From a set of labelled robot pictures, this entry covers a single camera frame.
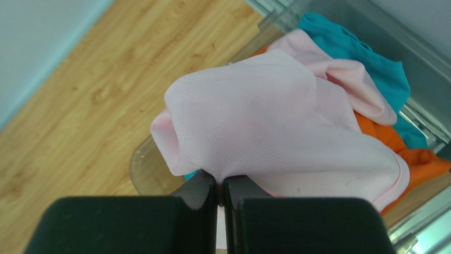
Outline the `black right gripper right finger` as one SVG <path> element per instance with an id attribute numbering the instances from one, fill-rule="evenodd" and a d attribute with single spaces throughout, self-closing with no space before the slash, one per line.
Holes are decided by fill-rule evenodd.
<path id="1" fill-rule="evenodd" d="M 228 253 L 395 253 L 363 199 L 272 197 L 247 176 L 223 187 Z"/>

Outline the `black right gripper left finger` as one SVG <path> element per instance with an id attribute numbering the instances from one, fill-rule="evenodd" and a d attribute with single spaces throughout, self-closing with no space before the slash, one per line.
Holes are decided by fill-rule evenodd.
<path id="1" fill-rule="evenodd" d="M 26 253 L 214 253 L 214 178 L 199 171 L 167 196 L 64 197 L 44 212 Z"/>

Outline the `pink t shirt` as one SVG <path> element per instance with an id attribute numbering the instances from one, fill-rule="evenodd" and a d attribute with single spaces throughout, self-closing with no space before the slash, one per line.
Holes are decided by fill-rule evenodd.
<path id="1" fill-rule="evenodd" d="M 318 47 L 300 29 L 272 45 L 280 44 Z M 175 176 L 203 169 L 222 182 L 301 173 L 314 161 L 303 153 L 303 134 L 315 121 L 328 122 L 317 88 L 316 76 L 301 62 L 265 52 L 176 80 L 150 132 Z"/>

